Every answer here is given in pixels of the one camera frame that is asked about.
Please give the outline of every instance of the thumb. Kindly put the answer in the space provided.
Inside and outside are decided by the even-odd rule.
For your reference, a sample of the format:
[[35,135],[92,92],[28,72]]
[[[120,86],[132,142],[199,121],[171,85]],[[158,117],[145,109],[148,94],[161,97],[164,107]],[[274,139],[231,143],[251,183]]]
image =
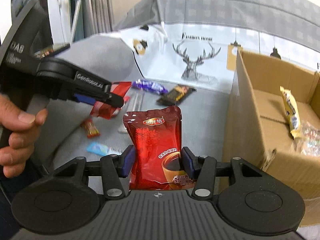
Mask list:
[[7,129],[19,132],[30,129],[36,117],[20,110],[9,99],[0,95],[0,123]]

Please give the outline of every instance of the purple snack package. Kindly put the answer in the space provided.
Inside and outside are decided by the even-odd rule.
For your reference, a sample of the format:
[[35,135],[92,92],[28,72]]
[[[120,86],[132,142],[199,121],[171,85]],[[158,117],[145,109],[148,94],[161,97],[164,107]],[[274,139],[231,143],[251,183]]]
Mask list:
[[145,79],[138,79],[137,81],[132,82],[132,87],[158,95],[168,93],[168,90],[165,88],[165,86]]

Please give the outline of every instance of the silver screw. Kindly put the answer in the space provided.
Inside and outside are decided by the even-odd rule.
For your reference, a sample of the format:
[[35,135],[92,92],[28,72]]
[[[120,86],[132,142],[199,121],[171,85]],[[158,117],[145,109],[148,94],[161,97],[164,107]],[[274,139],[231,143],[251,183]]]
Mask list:
[[207,190],[205,188],[200,188],[200,189],[197,189],[195,191],[195,194],[198,196],[198,197],[207,197],[210,195],[210,190]]
[[107,190],[107,195],[110,197],[119,197],[122,194],[122,190],[118,188],[111,188]]

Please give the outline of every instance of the finger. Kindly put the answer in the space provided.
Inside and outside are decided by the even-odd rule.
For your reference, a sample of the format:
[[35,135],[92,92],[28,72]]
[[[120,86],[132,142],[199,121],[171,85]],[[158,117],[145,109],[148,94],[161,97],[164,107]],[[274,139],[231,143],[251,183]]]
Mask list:
[[0,95],[0,123],[11,131],[24,131],[30,129],[36,117],[21,111],[9,99]]
[[25,132],[12,133],[9,137],[9,145],[12,149],[25,148],[38,139],[41,128],[33,126],[31,129]]
[[34,149],[33,144],[18,150],[14,150],[11,147],[4,147],[0,150],[0,165],[12,166],[23,163],[30,158]]
[[7,178],[13,178],[19,176],[23,172],[25,166],[25,162],[13,166],[4,166],[3,173]]
[[44,124],[45,120],[47,119],[48,116],[48,111],[47,109],[41,110],[37,115],[36,115],[36,125],[41,126]]

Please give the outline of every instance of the yellow snack package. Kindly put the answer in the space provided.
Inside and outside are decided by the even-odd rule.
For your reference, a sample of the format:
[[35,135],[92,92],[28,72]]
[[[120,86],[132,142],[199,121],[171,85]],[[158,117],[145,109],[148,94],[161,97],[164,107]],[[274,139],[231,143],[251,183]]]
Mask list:
[[298,113],[297,102],[290,90],[280,87],[285,112],[290,125],[290,132],[293,138],[301,137],[301,121]]

